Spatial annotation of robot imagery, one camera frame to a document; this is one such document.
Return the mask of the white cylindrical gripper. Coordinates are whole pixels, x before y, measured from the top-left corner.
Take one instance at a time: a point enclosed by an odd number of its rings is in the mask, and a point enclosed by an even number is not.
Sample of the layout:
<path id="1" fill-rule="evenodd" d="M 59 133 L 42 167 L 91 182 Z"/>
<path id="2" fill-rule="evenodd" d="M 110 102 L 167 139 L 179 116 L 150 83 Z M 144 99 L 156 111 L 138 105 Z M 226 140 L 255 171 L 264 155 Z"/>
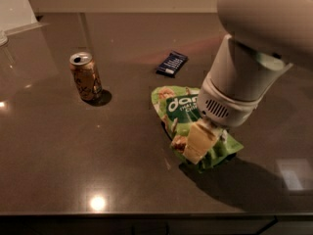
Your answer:
<path id="1" fill-rule="evenodd" d="M 242 125 L 273 83 L 292 67 L 254 51 L 227 34 L 205 77 L 197 105 L 203 118 L 194 122 L 183 156 L 196 165 L 216 144 L 223 129 Z"/>

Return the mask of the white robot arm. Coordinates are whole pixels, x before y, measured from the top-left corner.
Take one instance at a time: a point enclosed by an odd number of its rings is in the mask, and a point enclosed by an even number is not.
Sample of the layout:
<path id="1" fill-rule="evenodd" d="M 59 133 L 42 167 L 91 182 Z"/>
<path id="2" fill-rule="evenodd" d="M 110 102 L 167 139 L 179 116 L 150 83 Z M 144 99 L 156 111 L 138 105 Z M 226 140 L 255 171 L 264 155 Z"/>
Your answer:
<path id="1" fill-rule="evenodd" d="M 183 156 L 197 164 L 227 128 L 242 125 L 292 66 L 313 66 L 313 0 L 217 0 L 227 31 L 197 99 Z"/>

